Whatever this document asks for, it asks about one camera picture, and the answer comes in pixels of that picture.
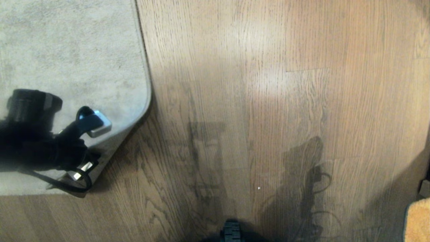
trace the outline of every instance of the black camera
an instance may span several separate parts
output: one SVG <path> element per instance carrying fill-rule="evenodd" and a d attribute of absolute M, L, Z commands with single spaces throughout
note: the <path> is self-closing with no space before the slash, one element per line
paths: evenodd
<path fill-rule="evenodd" d="M 80 137 L 104 134 L 111 130 L 111 123 L 102 113 L 84 106 L 73 122 L 53 134 L 54 116 L 62 103 L 59 97 L 38 90 L 13 91 L 7 102 L 9 113 L 0 121 L 0 172 L 18 171 L 68 192 L 91 188 L 89 172 L 98 165 L 100 155 L 90 152 Z M 72 186 L 35 172 L 51 169 L 74 172 L 86 186 Z"/>

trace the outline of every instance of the wooden floor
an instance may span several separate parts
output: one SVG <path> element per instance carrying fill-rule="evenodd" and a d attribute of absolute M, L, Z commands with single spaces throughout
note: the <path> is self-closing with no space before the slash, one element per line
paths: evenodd
<path fill-rule="evenodd" d="M 1 197 L 1 241 L 194 242 L 233 217 L 401 241 L 430 154 L 428 0 L 138 6 L 147 119 L 86 198 Z"/>

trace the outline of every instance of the black strap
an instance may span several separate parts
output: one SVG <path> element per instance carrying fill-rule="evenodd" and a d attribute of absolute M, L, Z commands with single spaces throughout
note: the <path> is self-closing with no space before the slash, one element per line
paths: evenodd
<path fill-rule="evenodd" d="M 30 175 L 32 177 L 36 177 L 39 178 L 53 186 L 55 186 L 56 188 L 66 191 L 66 192 L 87 192 L 91 187 L 92 187 L 92 181 L 91 178 L 89 177 L 89 175 L 84 172 L 81 169 L 78 168 L 68 168 L 66 171 L 73 171 L 78 173 L 79 175 L 82 176 L 82 178 L 84 179 L 85 183 L 86 183 L 86 187 L 85 188 L 80 188 L 80 187 L 76 187 L 76 186 L 71 186 L 67 183 L 52 179 L 50 177 L 47 177 L 45 175 L 39 174 L 35 171 L 29 170 L 29 169 L 25 169 L 24 167 L 21 167 L 18 169 L 19 173 L 22 174 L 26 174 L 26 175 Z"/>

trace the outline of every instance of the wood grain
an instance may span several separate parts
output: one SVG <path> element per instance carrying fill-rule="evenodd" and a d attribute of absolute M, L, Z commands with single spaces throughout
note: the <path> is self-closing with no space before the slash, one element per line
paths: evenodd
<path fill-rule="evenodd" d="M 2 241 L 401 241 L 428 166 L 427 0 L 139 0 L 148 116 L 84 199 L 0 198 Z"/>

